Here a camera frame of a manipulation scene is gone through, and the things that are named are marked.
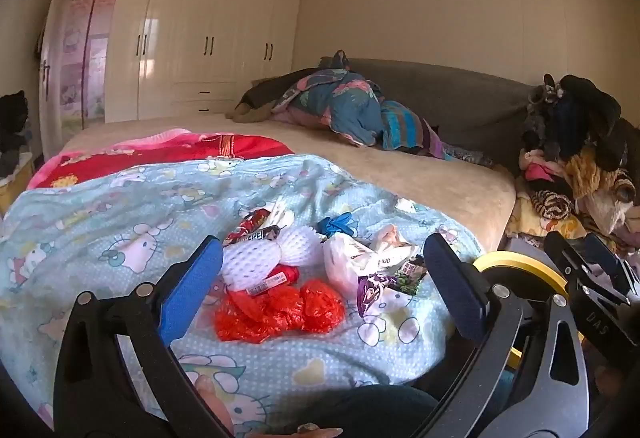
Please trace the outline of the person left hand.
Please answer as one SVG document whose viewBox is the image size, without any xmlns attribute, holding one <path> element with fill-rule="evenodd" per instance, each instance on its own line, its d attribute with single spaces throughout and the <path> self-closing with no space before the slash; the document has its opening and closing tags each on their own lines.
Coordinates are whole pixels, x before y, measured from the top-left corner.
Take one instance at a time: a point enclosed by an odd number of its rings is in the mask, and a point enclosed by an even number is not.
<svg viewBox="0 0 640 438">
<path fill-rule="evenodd" d="M 201 396 L 219 421 L 224 424 L 228 430 L 233 429 L 231 416 L 222 401 L 216 396 L 213 380 L 207 376 L 200 376 L 194 384 L 195 390 Z M 292 437 L 307 438 L 334 438 L 341 436 L 343 429 L 341 428 L 320 428 L 315 424 L 303 424 L 292 434 Z"/>
</svg>

